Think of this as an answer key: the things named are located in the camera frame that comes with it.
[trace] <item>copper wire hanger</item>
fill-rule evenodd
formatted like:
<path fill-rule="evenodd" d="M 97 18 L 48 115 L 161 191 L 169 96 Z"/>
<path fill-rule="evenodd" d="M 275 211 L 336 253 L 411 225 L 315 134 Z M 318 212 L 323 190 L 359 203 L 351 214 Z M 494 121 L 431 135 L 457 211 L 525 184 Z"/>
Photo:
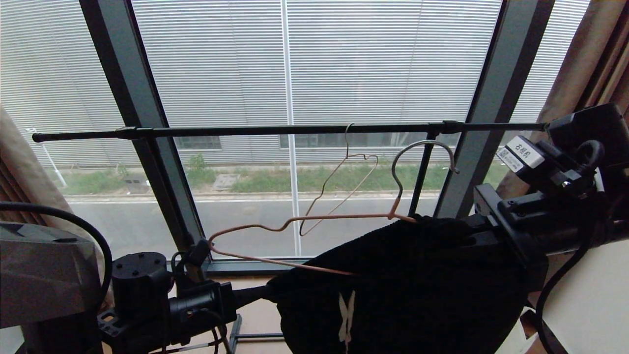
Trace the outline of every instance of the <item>copper wire hanger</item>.
<path fill-rule="evenodd" d="M 402 198 L 402 192 L 403 192 L 403 187 L 402 187 L 402 183 L 400 182 L 396 172 L 395 172 L 395 167 L 398 163 L 399 158 L 402 156 L 402 154 L 404 154 L 406 151 L 409 151 L 410 149 L 416 147 L 416 146 L 420 146 L 420 145 L 425 145 L 425 144 L 434 144 L 434 145 L 439 145 L 441 147 L 443 147 L 444 149 L 446 149 L 446 151 L 448 152 L 448 156 L 450 157 L 450 170 L 454 173 L 459 173 L 459 170 L 455 167 L 455 163 L 454 163 L 454 153 L 452 152 L 451 148 L 439 141 L 436 140 L 421 140 L 418 142 L 414 142 L 412 144 L 410 144 L 409 146 L 405 147 L 404 149 L 402 149 L 397 155 L 396 157 L 393 159 L 393 162 L 391 164 L 391 174 L 393 176 L 393 179 L 395 180 L 396 184 L 398 185 L 398 196 L 396 197 L 395 201 L 393 202 L 393 206 L 391 207 L 391 210 L 386 213 L 386 214 L 347 214 L 347 215 L 307 215 L 307 216 L 298 216 L 298 217 L 291 217 L 290 219 L 286 220 L 286 222 L 284 223 L 284 225 L 282 225 L 281 227 L 277 228 L 277 229 L 273 229 L 271 227 L 268 226 L 264 226 L 261 224 L 249 224 L 249 225 L 242 225 L 242 226 L 236 226 L 236 227 L 231 227 L 229 229 L 225 229 L 222 231 L 219 231 L 215 234 L 213 234 L 212 236 L 209 237 L 208 239 L 208 244 L 209 244 L 209 248 L 211 251 L 214 251 L 215 253 L 218 254 L 222 254 L 224 256 L 231 256 L 231 257 L 236 257 L 236 258 L 241 258 L 244 260 L 251 260 L 251 261 L 261 261 L 261 262 L 265 262 L 265 263 L 273 263 L 273 264 L 277 264 L 277 265 L 286 265 L 286 266 L 291 266 L 291 267 L 297 267 L 297 268 L 304 268 L 304 269 L 309 269 L 309 270 L 316 270 L 316 271 L 323 271 L 326 273 L 334 273 L 334 274 L 341 274 L 341 275 L 356 275 L 354 273 L 350 273 L 348 271 L 342 271 L 342 270 L 334 270 L 334 269 L 329 269 L 329 268 L 322 268 L 322 267 L 318 267 L 318 266 L 309 266 L 309 265 L 300 265 L 300 264 L 296 264 L 296 263 L 290 263 L 290 262 L 284 262 L 284 261 L 278 261 L 278 260 L 270 260 L 268 258 L 262 258 L 262 257 L 254 257 L 254 256 L 246 256 L 244 254 L 237 254 L 237 253 L 231 253 L 231 252 L 225 252 L 225 251 L 220 251 L 219 249 L 216 249 L 216 247 L 214 246 L 214 239 L 216 239 L 218 236 L 220 235 L 224 235 L 224 234 L 228 234 L 229 232 L 234 232 L 234 231 L 239 231 L 239 230 L 244 230 L 244 229 L 250 229 L 252 227 L 259 227 L 261 229 L 265 229 L 268 231 L 274 231 L 274 232 L 280 232 L 285 230 L 288 225 L 291 224 L 291 222 L 295 222 L 295 221 L 300 221 L 300 220 L 319 220 L 319 219 L 368 219 L 368 218 L 376 218 L 376 217 L 385 217 L 389 220 L 393 219 L 393 218 L 397 218 L 400 220 L 405 220 L 408 222 L 416 222 L 415 219 L 413 219 L 412 217 L 408 217 L 408 216 L 403 216 L 403 215 L 399 215 L 399 214 L 395 214 L 396 209 L 398 208 L 399 205 L 399 201 Z"/>
<path fill-rule="evenodd" d="M 362 178 L 362 180 L 358 183 L 358 185 L 356 186 L 356 188 L 354 188 L 348 195 L 347 197 L 345 197 L 343 200 L 341 200 L 340 203 L 337 204 L 337 206 L 333 207 L 332 210 L 330 210 L 326 215 L 330 215 L 332 213 L 334 213 L 334 211 L 336 209 L 338 209 L 341 205 L 343 205 L 343 203 L 345 203 L 357 190 L 358 188 L 360 188 L 360 186 L 362 186 L 362 183 L 364 183 L 365 180 L 367 180 L 367 178 L 376 170 L 376 168 L 378 167 L 378 156 L 377 155 L 366 155 L 366 154 L 352 154 L 350 155 L 350 142 L 347 140 L 347 132 L 350 129 L 350 127 L 353 125 L 353 123 L 350 123 L 349 125 L 347 125 L 347 128 L 345 128 L 345 158 L 343 158 L 341 160 L 341 162 L 336 166 L 336 168 L 332 171 L 332 173 L 330 173 L 330 175 L 325 179 L 325 181 L 323 182 L 323 186 L 321 186 L 321 193 L 319 193 L 318 197 L 316 197 L 312 203 L 310 203 L 310 206 L 308 207 L 308 210 L 306 211 L 306 213 L 304 214 L 305 216 L 308 216 L 310 214 L 310 212 L 312 211 L 312 208 L 314 207 L 315 203 L 317 202 L 317 200 L 319 200 L 323 194 L 325 193 L 325 186 L 328 183 L 328 181 L 330 180 L 330 178 L 332 178 L 332 176 L 334 176 L 334 174 L 338 171 L 338 169 L 341 167 L 341 165 L 343 165 L 347 160 L 349 160 L 351 157 L 357 157 L 357 156 L 362 156 L 362 159 L 364 161 L 368 161 L 370 158 L 374 157 L 376 159 L 376 164 L 374 165 L 374 167 L 369 170 L 369 172 Z M 319 225 L 324 219 L 321 219 L 317 222 L 314 223 L 314 225 L 312 225 L 312 227 L 310 227 L 308 230 L 303 231 L 304 229 L 304 223 L 306 222 L 305 220 L 302 220 L 299 223 L 299 235 L 300 236 L 305 236 L 307 235 L 307 233 L 309 233 L 310 231 L 312 231 L 315 227 L 317 227 L 317 225 Z"/>

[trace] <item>pavement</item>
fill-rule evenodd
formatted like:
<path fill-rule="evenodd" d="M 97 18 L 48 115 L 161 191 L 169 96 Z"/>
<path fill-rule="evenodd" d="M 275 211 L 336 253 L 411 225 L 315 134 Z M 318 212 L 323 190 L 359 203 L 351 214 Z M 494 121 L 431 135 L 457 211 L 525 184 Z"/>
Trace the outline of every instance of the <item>pavement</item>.
<path fill-rule="evenodd" d="M 312 196 L 300 195 L 299 211 L 305 214 Z M 437 204 L 434 193 L 422 193 L 418 213 L 431 215 Z M 359 195 L 341 205 L 334 214 L 386 213 L 394 197 L 391 194 Z M 207 236 L 220 230 L 243 224 L 263 224 L 280 227 L 292 216 L 290 198 L 282 195 L 243 198 L 195 198 L 203 230 Z M 342 197 L 328 197 L 317 201 L 311 215 L 327 214 Z M 154 199 L 142 198 L 69 198 L 72 210 L 94 225 L 107 239 L 114 259 L 128 253 L 155 251 L 170 258 L 175 244 L 162 212 Z M 406 214 L 410 197 L 403 197 L 399 214 Z M 330 248 L 390 224 L 385 218 L 324 220 L 307 235 L 300 237 L 301 255 L 316 256 Z M 304 230 L 313 225 L 307 221 Z M 288 227 L 282 232 L 247 229 L 220 236 L 215 241 L 218 249 L 254 256 L 294 256 L 294 232 Z"/>

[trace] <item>curtain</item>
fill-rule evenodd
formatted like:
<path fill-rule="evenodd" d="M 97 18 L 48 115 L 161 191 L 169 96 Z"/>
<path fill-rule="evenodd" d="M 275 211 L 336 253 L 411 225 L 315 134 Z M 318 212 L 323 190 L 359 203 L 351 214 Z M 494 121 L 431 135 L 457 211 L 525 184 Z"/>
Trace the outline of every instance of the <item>curtain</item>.
<path fill-rule="evenodd" d="M 11 117 L 0 106 L 0 199 L 12 202 L 26 202 L 72 212 L 57 186 L 35 156 Z M 21 222 L 54 227 L 86 239 L 92 237 L 80 227 L 66 220 L 47 215 L 25 212 L 0 212 L 0 220 Z M 98 270 L 103 276 L 103 253 L 97 247 Z M 113 303 L 112 296 L 106 299 Z"/>
<path fill-rule="evenodd" d="M 537 122 L 607 102 L 616 103 L 629 122 L 628 34 L 628 2 L 590 2 Z M 546 137 L 534 132 L 531 141 Z M 509 172 L 496 191 L 513 198 L 526 194 L 528 185 Z"/>

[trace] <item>white pole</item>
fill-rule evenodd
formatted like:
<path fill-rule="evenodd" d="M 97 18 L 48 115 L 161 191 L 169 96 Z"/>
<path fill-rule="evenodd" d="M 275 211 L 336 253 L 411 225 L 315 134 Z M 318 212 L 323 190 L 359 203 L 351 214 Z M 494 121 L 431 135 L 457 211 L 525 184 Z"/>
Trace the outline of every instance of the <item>white pole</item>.
<path fill-rule="evenodd" d="M 282 43 L 284 45 L 284 83 L 286 86 L 286 118 L 288 125 L 294 125 L 292 115 L 292 78 L 291 78 L 291 46 L 288 36 L 288 13 L 286 0 L 281 1 L 282 9 Z M 295 135 L 288 135 L 289 163 L 291 169 L 291 198 L 292 216 L 299 216 L 299 195 L 297 191 L 297 159 L 295 151 Z M 299 237 L 299 222 L 292 223 L 292 233 L 295 240 L 295 256 L 301 256 L 301 238 Z"/>
<path fill-rule="evenodd" d="M 35 127 L 31 127 L 30 129 L 26 129 L 26 131 L 28 133 L 37 133 L 37 129 Z M 67 187 L 68 184 L 65 182 L 65 179 L 64 179 L 63 175 L 61 175 L 61 172 L 57 169 L 57 166 L 55 165 L 55 161 L 52 160 L 52 156 L 48 152 L 48 149 L 46 149 L 46 146 L 43 144 L 43 142 L 38 143 L 38 145 L 42 147 L 44 153 L 48 157 L 48 161 L 50 161 L 50 164 L 52 165 L 52 168 L 55 170 L 55 173 L 57 174 L 57 177 L 59 177 L 59 180 L 61 181 L 61 184 L 64 186 L 64 188 Z"/>

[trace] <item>corrugated metal wall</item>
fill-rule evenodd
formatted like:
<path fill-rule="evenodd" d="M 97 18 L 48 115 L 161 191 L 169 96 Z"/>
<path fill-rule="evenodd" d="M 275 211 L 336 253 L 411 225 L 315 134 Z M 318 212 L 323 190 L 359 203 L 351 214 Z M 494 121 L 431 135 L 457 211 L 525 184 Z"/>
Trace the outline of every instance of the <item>corrugated metal wall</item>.
<path fill-rule="evenodd" d="M 288 0 L 295 124 L 464 120 L 499 6 L 500 0 Z M 555 2 L 513 121 L 537 117 L 586 6 Z M 287 123 L 279 0 L 135 0 L 133 7 L 171 126 Z M 0 16 L 1 104 L 18 127 L 123 125 L 77 1 L 2 0 Z M 180 155 L 187 161 L 203 153 L 211 164 L 288 162 L 274 135 L 221 137 L 221 146 Z M 139 164 L 124 140 L 47 147 L 61 166 Z M 333 162 L 343 154 L 298 149 L 297 160 Z M 447 155 L 438 148 L 433 156 Z"/>

